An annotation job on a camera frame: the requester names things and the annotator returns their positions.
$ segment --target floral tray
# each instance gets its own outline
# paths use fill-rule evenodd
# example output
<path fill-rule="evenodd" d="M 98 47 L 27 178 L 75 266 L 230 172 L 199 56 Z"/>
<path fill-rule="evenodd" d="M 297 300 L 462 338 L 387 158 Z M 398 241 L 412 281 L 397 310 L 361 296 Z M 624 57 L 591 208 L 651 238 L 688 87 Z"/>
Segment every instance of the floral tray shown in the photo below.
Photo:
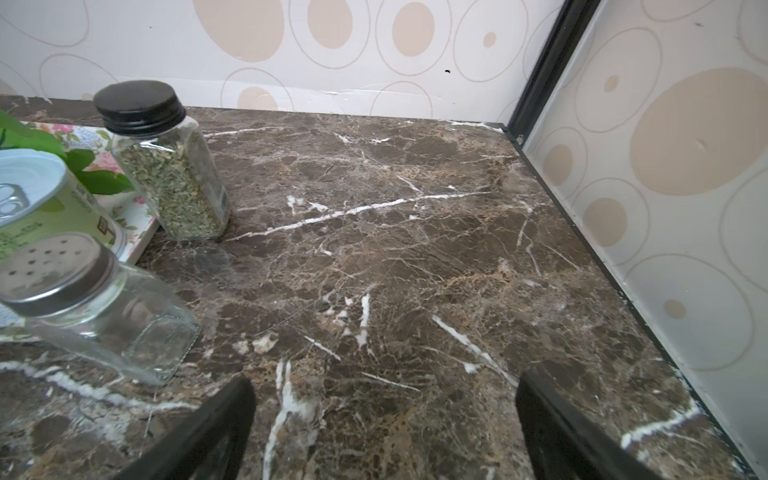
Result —
<path fill-rule="evenodd" d="M 28 122 L 27 125 L 51 132 L 66 144 L 67 149 L 93 150 L 96 158 L 84 170 L 111 170 L 117 174 L 122 173 L 112 154 L 109 153 L 111 134 L 104 128 L 35 122 Z M 157 231 L 157 219 L 149 211 L 144 199 L 135 192 L 96 195 L 96 199 L 114 221 L 125 230 L 126 243 L 118 253 L 118 259 L 124 263 L 135 264 Z M 36 340 L 38 340 L 37 337 L 26 333 L 22 320 L 15 313 L 0 305 L 0 343 Z"/>

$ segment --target countertop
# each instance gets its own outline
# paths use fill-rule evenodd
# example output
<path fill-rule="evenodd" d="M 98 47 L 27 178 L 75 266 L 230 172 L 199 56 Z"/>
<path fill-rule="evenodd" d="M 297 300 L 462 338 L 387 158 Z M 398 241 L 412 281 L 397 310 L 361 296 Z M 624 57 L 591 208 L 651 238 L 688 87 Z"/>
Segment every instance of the countertop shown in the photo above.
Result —
<path fill-rule="evenodd" d="M 101 125 L 86 101 L 0 108 Z M 240 478 L 533 478 L 514 403 L 532 370 L 663 477 L 741 478 L 495 127 L 188 113 L 229 229 L 159 231 L 138 265 L 187 302 L 200 338 L 159 389 L 44 343 L 1 345 L 0 477 L 108 478 L 244 376 L 258 406 Z"/>

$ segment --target tin can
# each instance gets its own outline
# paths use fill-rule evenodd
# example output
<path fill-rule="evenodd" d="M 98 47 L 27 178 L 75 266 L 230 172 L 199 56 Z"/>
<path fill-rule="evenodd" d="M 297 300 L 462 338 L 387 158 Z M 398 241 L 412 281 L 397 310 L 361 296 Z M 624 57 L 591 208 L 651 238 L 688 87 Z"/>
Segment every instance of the tin can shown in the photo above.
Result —
<path fill-rule="evenodd" d="M 115 254 L 125 246 L 123 229 L 61 158 L 26 148 L 0 151 L 0 260 L 71 231 L 92 235 Z"/>

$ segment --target glass jar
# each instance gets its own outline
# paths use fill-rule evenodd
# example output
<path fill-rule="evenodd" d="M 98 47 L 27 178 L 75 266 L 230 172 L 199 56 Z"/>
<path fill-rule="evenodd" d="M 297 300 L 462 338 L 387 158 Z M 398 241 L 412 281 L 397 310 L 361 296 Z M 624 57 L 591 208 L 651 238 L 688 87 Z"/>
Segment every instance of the glass jar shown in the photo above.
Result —
<path fill-rule="evenodd" d="M 94 96 L 111 153 L 176 240 L 218 238 L 231 213 L 200 125 L 161 81 L 109 85 Z"/>
<path fill-rule="evenodd" d="M 162 280 L 85 233 L 44 238 L 0 263 L 0 303 L 33 335 L 152 385 L 171 378 L 200 332 Z"/>

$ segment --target jar of dried herbs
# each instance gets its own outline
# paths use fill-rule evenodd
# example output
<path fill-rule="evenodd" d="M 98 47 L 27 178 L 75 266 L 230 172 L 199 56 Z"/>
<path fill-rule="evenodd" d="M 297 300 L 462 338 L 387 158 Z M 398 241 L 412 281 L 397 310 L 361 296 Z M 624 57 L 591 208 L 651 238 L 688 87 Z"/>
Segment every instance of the jar of dried herbs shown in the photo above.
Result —
<path fill-rule="evenodd" d="M 111 152 L 174 239 L 218 238 L 232 210 L 200 125 L 161 81 L 109 85 L 94 96 Z"/>

